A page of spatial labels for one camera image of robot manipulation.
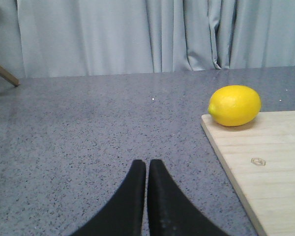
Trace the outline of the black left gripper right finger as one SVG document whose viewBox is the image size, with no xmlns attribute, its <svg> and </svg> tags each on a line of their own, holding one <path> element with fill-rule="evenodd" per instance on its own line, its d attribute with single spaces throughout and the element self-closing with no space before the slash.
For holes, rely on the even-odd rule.
<svg viewBox="0 0 295 236">
<path fill-rule="evenodd" d="M 183 194 L 160 159 L 150 162 L 147 214 L 151 236 L 226 236 Z"/>
</svg>

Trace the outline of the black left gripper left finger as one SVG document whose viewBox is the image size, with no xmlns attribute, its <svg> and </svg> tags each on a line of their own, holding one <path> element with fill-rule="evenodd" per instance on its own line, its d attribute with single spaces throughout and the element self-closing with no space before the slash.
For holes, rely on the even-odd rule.
<svg viewBox="0 0 295 236">
<path fill-rule="evenodd" d="M 145 203 L 146 164 L 134 160 L 122 184 L 74 236 L 140 236 Z"/>
</svg>

